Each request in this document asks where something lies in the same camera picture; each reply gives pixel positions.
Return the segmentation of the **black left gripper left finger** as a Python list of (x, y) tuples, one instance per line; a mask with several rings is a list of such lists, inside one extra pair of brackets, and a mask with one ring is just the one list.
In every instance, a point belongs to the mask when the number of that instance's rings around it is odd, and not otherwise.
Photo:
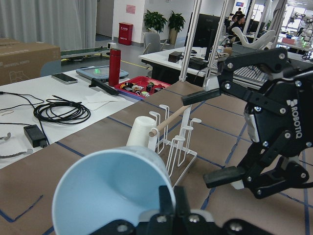
[(174, 206), (167, 186), (159, 186), (159, 212), (162, 215), (174, 215)]

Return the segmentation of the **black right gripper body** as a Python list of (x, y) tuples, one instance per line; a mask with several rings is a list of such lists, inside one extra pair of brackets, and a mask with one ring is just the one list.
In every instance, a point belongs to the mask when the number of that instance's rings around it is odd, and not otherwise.
[[(232, 81), (235, 70), (251, 65), (269, 74), (257, 91)], [(311, 188), (298, 156), (313, 145), (312, 68), (294, 69), (280, 47), (228, 57), (219, 71), (221, 90), (246, 102), (252, 145), (236, 166), (246, 171), (240, 180), (244, 187), (257, 198), (289, 188)]]

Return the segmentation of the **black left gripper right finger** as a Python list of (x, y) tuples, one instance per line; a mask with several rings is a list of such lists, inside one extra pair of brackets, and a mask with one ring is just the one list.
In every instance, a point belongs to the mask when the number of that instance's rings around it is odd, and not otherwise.
[(184, 187), (175, 186), (174, 194), (176, 198), (175, 210), (176, 210), (177, 217), (185, 217), (189, 215), (191, 213), (190, 206), (189, 206), (188, 198), (187, 198)]

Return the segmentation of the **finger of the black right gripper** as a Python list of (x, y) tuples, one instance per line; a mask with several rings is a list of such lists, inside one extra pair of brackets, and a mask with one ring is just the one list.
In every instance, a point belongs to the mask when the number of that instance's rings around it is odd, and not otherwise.
[(207, 188), (215, 188), (239, 181), (245, 173), (244, 168), (231, 166), (204, 174), (203, 179)]
[(212, 99), (221, 95), (220, 89), (212, 89), (210, 91), (199, 91), (181, 97), (184, 106), (192, 105), (208, 99)]

